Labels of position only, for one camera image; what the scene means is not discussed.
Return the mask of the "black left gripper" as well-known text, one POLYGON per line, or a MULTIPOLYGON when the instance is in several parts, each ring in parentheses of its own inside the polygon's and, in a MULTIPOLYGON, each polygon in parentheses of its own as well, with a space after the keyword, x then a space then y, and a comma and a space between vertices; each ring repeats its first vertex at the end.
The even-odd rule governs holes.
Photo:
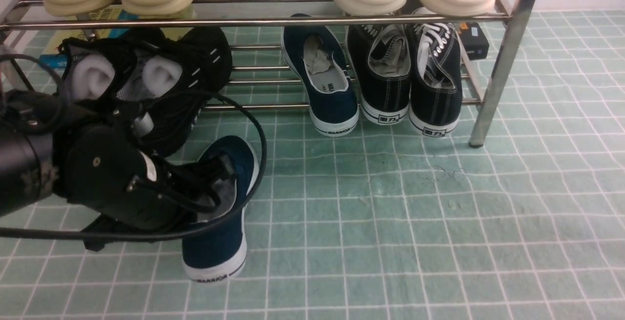
POLYGON ((120 101, 100 118, 81 117, 64 135, 56 193, 98 217, 66 238, 89 251, 115 242, 182 239, 196 213, 227 213, 234 206, 236 173, 225 155, 175 166, 142 151, 134 121, 140 102, 120 101))

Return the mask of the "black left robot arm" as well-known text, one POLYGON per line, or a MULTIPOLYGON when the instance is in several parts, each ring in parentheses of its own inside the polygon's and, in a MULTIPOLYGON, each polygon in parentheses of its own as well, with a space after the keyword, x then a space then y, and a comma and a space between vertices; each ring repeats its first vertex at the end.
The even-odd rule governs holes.
POLYGON ((1 237, 82 241, 99 251, 112 242, 195 237, 243 210, 213 187, 236 178, 219 154, 175 166, 143 153, 123 122, 65 98, 9 91, 1 111, 1 215, 55 194, 98 217, 80 231, 3 227, 1 237))

